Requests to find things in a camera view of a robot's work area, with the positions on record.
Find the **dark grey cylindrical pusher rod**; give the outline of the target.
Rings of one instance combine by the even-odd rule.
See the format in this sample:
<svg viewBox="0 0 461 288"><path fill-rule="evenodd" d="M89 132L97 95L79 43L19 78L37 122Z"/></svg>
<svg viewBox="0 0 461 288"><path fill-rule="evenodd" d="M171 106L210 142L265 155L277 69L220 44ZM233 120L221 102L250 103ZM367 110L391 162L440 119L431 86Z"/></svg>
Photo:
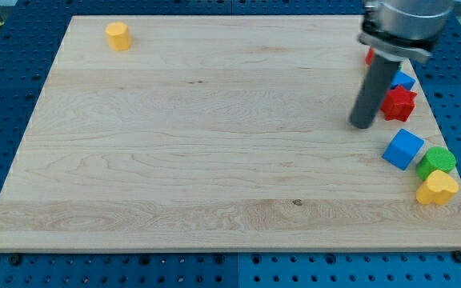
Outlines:
<svg viewBox="0 0 461 288"><path fill-rule="evenodd" d="M398 67L399 62L391 61L381 55L376 54L372 58L349 116L352 126L359 129L371 127Z"/></svg>

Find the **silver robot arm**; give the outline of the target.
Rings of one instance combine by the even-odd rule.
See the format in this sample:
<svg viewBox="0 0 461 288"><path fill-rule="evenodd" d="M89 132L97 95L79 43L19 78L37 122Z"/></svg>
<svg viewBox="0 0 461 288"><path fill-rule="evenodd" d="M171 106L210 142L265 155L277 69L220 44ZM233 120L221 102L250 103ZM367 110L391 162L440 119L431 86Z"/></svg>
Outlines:
<svg viewBox="0 0 461 288"><path fill-rule="evenodd" d="M366 0L358 41L374 50L349 122L359 129L371 127L399 65L431 57L451 16L453 0Z"/></svg>

